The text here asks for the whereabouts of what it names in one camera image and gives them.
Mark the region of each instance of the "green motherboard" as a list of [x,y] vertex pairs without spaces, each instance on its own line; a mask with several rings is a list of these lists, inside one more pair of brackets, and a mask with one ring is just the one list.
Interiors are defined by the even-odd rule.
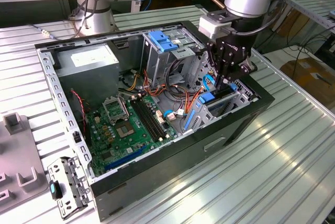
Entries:
[[[155,111],[158,110],[157,105],[150,96],[142,98],[142,104],[150,107],[152,117],[158,120]],[[126,120],[118,120],[111,124],[107,115],[119,115],[122,109],[118,103],[110,104],[106,109],[101,106],[97,110],[88,114],[88,126],[91,135],[91,143],[88,145],[92,155],[92,169],[96,176],[104,174],[113,166],[121,165],[137,156],[149,152],[162,144],[165,144],[177,135],[174,129],[166,122],[165,127],[160,126],[164,130],[165,138],[152,138],[149,130],[146,129],[140,117],[136,114],[131,105],[131,101],[125,101],[124,105],[129,113]]]

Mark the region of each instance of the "sticker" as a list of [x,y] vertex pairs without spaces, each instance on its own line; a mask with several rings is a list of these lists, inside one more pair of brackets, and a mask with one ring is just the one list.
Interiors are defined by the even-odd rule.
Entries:
[[184,110],[183,109],[178,109],[177,114],[183,116],[184,115]]
[[132,148],[131,147],[127,148],[126,150],[127,150],[128,153],[132,153]]
[[81,53],[72,54],[71,59],[74,66],[80,67],[92,63],[107,61],[109,55],[106,55],[106,51],[102,49],[95,49],[85,51]]
[[309,69],[309,68],[311,68],[311,66],[309,65],[309,63],[306,63],[306,62],[302,62],[302,63],[300,63],[300,65],[301,65],[303,68],[305,68],[305,69]]

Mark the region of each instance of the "motherboard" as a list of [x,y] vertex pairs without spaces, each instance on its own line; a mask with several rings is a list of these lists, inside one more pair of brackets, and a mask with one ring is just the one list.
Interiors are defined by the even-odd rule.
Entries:
[[86,114],[91,136],[88,147],[96,176],[177,137],[151,96],[118,99],[119,103],[113,99]]

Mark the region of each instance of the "ram slot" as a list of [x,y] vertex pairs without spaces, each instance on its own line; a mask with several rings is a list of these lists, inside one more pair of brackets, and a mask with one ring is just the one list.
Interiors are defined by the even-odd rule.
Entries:
[[165,134],[156,119],[152,116],[151,112],[142,101],[131,101],[134,111],[140,118],[141,122],[149,132],[154,142],[158,142],[159,138],[164,138]]

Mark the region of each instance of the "aluminum table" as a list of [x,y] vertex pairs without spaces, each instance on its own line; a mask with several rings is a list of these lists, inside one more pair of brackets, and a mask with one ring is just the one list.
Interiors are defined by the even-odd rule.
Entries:
[[328,14],[335,10],[335,0],[286,0],[287,4],[325,29],[335,28],[335,19]]
[[[120,29],[179,20],[198,25],[195,6],[115,16]],[[65,21],[41,24],[59,38]],[[34,50],[29,26],[0,29],[0,114],[27,115],[47,166],[72,156]],[[275,97],[230,146],[124,208],[104,223],[322,223],[335,205],[335,116],[256,51],[252,74]],[[62,223],[49,191],[0,216],[1,223]],[[98,223],[92,204],[64,223]]]

